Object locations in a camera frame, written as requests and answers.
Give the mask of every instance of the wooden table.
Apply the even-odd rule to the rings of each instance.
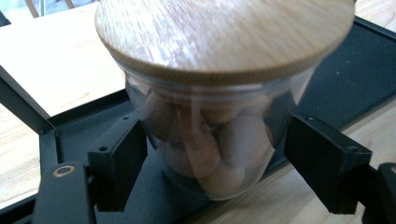
[[[123,88],[122,72],[97,37],[96,4],[0,28],[0,64],[55,115]],[[360,0],[356,13],[396,31],[396,1]],[[38,136],[0,107],[0,208],[36,193]],[[396,161],[396,101],[344,129],[374,151],[372,165]],[[327,212],[291,165],[252,191],[189,219],[195,223],[361,223]]]

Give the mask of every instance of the round wooden lid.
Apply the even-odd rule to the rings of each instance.
[[[261,83],[320,63],[352,0],[102,0],[96,30],[122,65],[191,85]]]

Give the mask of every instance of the screw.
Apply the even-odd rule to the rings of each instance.
[[[72,165],[66,165],[66,166],[62,166],[62,167],[59,167],[58,169],[56,169],[54,172],[52,172],[52,175],[55,177],[64,177],[66,175],[70,175],[75,170],[76,170],[76,167],[74,167]]]

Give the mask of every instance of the glass jar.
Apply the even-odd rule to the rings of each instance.
[[[353,19],[345,0],[102,0],[95,25],[165,175],[225,200],[260,180]]]
[[[261,178],[314,67],[267,83],[202,87],[164,82],[123,67],[126,90],[181,190],[225,200]]]

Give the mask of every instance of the wooden ball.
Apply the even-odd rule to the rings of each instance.
[[[182,141],[189,140],[199,133],[210,131],[199,108],[184,105],[177,106],[177,129]]]
[[[219,164],[218,144],[211,133],[200,133],[183,144],[167,144],[166,159],[180,175],[200,178],[211,173]]]
[[[241,112],[240,107],[201,109],[202,117],[209,125],[219,125],[234,119]]]
[[[271,108],[272,100],[268,96],[264,95],[257,97],[249,102],[249,105],[245,106],[241,110],[241,115],[253,116],[258,119],[264,119],[269,113]]]
[[[214,200],[216,197],[229,197],[237,193],[245,178],[245,169],[232,167],[224,161],[220,161],[216,169],[200,179],[201,187]]]
[[[267,124],[264,124],[264,125],[265,125],[265,131],[267,131],[267,138],[270,141],[271,146],[273,147],[274,146],[274,137],[272,136],[271,129],[270,129],[270,127],[268,127]]]
[[[158,139],[177,139],[177,112],[173,104],[156,93],[149,95],[145,102],[142,120],[148,130]]]
[[[262,164],[272,148],[261,119],[238,116],[217,129],[221,157],[235,167],[250,168]]]

